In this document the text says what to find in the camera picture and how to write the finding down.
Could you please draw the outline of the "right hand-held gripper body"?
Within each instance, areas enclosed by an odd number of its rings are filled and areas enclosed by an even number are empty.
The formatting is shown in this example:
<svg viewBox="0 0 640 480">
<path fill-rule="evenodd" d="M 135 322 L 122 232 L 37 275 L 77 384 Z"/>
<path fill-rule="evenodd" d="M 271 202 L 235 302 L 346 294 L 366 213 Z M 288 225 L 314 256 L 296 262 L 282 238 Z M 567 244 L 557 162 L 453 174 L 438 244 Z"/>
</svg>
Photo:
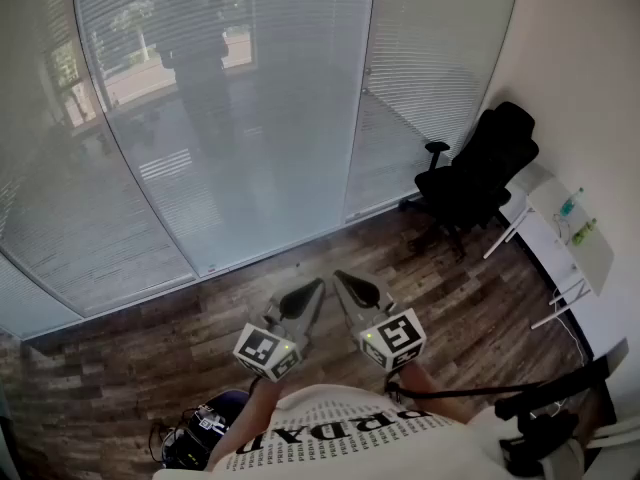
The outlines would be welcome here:
<svg viewBox="0 0 640 480">
<path fill-rule="evenodd" d="M 384 371 L 415 360 L 426 343 L 415 311 L 397 303 L 353 310 L 352 336 L 359 350 Z"/>
</svg>

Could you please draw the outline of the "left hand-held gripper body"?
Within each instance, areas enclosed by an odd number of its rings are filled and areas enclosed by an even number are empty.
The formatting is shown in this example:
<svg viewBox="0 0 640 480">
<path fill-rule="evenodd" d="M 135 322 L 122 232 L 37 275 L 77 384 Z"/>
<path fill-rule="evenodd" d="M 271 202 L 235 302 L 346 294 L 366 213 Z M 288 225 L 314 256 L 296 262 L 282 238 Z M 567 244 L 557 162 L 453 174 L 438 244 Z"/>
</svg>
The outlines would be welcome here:
<svg viewBox="0 0 640 480">
<path fill-rule="evenodd" d="M 271 303 L 244 326 L 233 355 L 254 374 L 280 381 L 305 359 L 312 327 L 312 309 L 282 310 Z"/>
</svg>

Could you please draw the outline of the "person's right forearm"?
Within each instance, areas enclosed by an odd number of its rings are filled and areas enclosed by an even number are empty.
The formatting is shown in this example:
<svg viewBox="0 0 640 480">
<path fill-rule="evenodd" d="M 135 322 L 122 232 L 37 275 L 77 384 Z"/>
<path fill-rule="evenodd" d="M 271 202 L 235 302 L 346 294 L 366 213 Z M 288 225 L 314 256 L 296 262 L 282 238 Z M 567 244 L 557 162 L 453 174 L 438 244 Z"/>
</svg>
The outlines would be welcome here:
<svg viewBox="0 0 640 480">
<path fill-rule="evenodd" d="M 417 361 L 405 364 L 396 374 L 403 389 L 424 394 L 444 390 Z M 468 424 L 478 414 L 473 405 L 457 398 L 414 399 L 414 402 L 422 411 L 438 414 L 462 424 Z"/>
</svg>

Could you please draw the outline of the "person's left forearm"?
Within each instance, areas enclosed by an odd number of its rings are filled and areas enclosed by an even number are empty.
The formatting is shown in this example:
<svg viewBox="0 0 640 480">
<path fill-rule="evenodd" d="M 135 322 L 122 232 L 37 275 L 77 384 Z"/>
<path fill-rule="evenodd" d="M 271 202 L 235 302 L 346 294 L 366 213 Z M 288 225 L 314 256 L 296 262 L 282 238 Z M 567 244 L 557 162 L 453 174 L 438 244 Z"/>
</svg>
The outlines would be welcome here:
<svg viewBox="0 0 640 480">
<path fill-rule="evenodd" d="M 207 472 L 212 472 L 225 456 L 242 448 L 267 429 L 283 389 L 283 381 L 274 383 L 263 378 L 256 381 L 240 415 L 213 449 L 206 466 Z"/>
</svg>

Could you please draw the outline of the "white printed shirt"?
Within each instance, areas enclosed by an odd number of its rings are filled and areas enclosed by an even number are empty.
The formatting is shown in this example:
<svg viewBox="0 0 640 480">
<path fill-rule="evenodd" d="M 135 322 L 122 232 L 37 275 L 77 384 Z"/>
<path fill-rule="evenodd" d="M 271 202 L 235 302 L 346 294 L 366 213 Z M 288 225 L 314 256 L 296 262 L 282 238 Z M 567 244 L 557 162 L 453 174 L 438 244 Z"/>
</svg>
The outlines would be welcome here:
<svg viewBox="0 0 640 480">
<path fill-rule="evenodd" d="M 280 395 L 267 429 L 212 472 L 162 469 L 152 480 L 519 480 L 506 425 L 489 408 L 468 424 L 343 385 Z"/>
</svg>

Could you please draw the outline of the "black electronics box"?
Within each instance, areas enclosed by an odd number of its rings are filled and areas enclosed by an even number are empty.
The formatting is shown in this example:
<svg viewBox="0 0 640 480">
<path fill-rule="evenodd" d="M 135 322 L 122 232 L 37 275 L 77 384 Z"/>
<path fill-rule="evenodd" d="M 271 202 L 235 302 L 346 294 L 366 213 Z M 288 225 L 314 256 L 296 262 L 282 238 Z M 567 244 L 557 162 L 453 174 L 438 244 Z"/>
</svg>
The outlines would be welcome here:
<svg viewBox="0 0 640 480">
<path fill-rule="evenodd" d="M 151 458 L 165 469 L 203 471 L 238 413 L 212 401 L 185 410 L 174 427 L 153 423 L 148 438 Z"/>
</svg>

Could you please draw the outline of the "black office chair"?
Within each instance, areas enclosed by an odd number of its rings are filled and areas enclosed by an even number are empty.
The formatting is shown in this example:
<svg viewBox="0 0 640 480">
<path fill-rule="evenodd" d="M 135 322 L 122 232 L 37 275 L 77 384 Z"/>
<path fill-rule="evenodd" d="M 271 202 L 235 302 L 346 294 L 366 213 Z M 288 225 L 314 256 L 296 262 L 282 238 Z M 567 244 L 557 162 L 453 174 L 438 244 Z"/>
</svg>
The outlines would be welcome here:
<svg viewBox="0 0 640 480">
<path fill-rule="evenodd" d="M 484 229 L 499 208 L 511 199 L 507 184 L 538 155 L 533 140 L 534 118 L 512 102 L 502 102 L 482 112 L 470 138 L 450 164 L 439 167 L 449 150 L 442 141 L 429 142 L 429 168 L 414 178 L 421 198 L 400 201 L 398 209 L 413 209 L 433 218 L 433 223 L 408 242 L 421 254 L 443 229 L 460 259 L 466 256 L 461 235 L 475 227 Z"/>
</svg>

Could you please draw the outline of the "black waist bag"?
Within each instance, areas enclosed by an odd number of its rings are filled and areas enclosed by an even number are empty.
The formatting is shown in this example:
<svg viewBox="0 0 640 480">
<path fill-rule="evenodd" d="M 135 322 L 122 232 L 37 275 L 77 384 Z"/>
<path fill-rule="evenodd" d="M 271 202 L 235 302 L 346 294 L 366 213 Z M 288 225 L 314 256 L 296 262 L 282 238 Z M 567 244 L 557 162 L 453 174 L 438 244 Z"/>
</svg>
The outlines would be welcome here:
<svg viewBox="0 0 640 480">
<path fill-rule="evenodd" d="M 506 425 L 499 447 L 507 471 L 519 480 L 583 480 L 582 397 L 573 395 L 531 407 L 514 397 L 498 399 L 494 413 Z"/>
</svg>

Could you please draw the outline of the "white desk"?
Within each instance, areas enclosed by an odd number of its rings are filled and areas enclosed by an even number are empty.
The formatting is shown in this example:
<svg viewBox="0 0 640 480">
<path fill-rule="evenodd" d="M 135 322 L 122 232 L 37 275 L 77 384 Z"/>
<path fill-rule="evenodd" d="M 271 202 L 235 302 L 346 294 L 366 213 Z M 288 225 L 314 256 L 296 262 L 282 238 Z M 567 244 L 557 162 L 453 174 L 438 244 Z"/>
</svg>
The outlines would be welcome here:
<svg viewBox="0 0 640 480">
<path fill-rule="evenodd" d="M 484 253 L 489 258 L 503 243 L 521 238 L 540 262 L 558 289 L 548 306 L 550 315 L 533 323 L 533 330 L 563 313 L 582 306 L 586 299 L 598 297 L 611 270 L 614 252 L 604 235 L 595 229 L 579 246 L 571 238 L 592 217 L 580 204 L 571 214 L 559 214 L 562 204 L 572 194 L 544 167 L 533 162 L 507 184 L 510 200 L 499 208 L 509 225 Z"/>
</svg>

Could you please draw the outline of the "clear bottle with blue label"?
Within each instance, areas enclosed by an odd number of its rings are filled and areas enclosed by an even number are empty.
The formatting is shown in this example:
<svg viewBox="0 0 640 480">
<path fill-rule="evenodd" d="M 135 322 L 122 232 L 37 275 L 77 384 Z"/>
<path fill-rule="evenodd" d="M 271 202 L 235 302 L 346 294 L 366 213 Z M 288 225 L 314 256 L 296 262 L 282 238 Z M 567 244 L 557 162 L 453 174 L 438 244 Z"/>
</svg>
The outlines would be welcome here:
<svg viewBox="0 0 640 480">
<path fill-rule="evenodd" d="M 576 192 L 574 192 L 573 194 L 571 194 L 566 201 L 562 204 L 559 214 L 562 217 L 567 217 L 571 214 L 571 212 L 573 211 L 573 209 L 575 208 L 578 199 L 580 198 L 580 196 L 584 193 L 584 188 L 580 187 Z"/>
</svg>

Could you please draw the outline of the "green bottle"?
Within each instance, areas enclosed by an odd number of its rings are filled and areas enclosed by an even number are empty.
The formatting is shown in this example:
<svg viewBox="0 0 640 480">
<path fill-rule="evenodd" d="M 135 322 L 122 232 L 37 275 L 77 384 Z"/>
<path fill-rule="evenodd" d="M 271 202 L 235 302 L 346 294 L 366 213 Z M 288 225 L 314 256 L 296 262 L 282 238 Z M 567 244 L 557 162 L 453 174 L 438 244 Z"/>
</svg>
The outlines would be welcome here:
<svg viewBox="0 0 640 480">
<path fill-rule="evenodd" d="M 596 218 L 592 218 L 591 220 L 586 221 L 580 228 L 578 231 L 576 231 L 572 238 L 571 241 L 573 243 L 574 246 L 579 246 L 584 239 L 586 238 L 586 236 L 588 234 L 590 234 L 596 227 L 597 225 L 597 219 Z"/>
</svg>

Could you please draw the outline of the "white window frame post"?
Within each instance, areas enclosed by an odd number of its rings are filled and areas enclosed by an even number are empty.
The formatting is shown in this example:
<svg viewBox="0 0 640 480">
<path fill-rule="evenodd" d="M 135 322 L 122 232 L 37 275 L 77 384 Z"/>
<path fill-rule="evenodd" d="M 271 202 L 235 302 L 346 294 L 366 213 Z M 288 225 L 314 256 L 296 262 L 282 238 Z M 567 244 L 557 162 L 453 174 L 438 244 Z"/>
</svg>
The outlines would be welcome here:
<svg viewBox="0 0 640 480">
<path fill-rule="evenodd" d="M 369 14 L 366 21 L 366 34 L 363 36 L 363 53 L 362 53 L 362 70 L 359 85 L 359 95 L 357 104 L 356 122 L 354 127 L 354 136 L 352 142 L 351 156 L 349 162 L 348 178 L 345 188 L 344 204 L 342 210 L 342 224 L 347 225 L 349 222 L 354 221 L 356 211 L 352 208 L 353 199 L 355 198 L 356 182 L 359 177 L 360 168 L 360 156 L 363 143 L 363 125 L 364 114 L 366 109 L 366 97 L 368 94 L 362 94 L 363 87 L 369 89 L 370 75 L 365 75 L 364 71 L 367 67 L 371 68 L 371 49 L 374 42 L 373 36 L 375 35 L 375 6 L 376 0 L 369 0 Z"/>
</svg>

